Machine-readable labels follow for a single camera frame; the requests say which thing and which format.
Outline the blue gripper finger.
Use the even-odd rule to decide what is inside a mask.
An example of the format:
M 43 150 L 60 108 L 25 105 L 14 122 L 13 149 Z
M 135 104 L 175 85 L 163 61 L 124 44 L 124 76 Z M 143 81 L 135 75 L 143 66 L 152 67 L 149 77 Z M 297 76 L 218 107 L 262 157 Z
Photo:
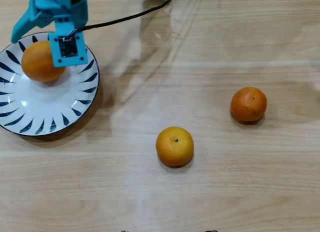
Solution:
M 17 43 L 26 33 L 35 27 L 44 28 L 53 21 L 53 14 L 47 8 L 39 8 L 36 3 L 48 0 L 30 0 L 27 11 L 14 25 L 11 42 Z

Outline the blue gripper body with servo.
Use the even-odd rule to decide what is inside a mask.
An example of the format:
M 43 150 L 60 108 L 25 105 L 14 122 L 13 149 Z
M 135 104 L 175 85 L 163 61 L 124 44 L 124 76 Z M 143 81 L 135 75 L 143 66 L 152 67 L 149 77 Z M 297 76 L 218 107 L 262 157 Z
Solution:
M 82 28 L 88 22 L 87 0 L 34 0 L 39 11 L 60 16 L 59 22 L 73 22 L 75 28 Z

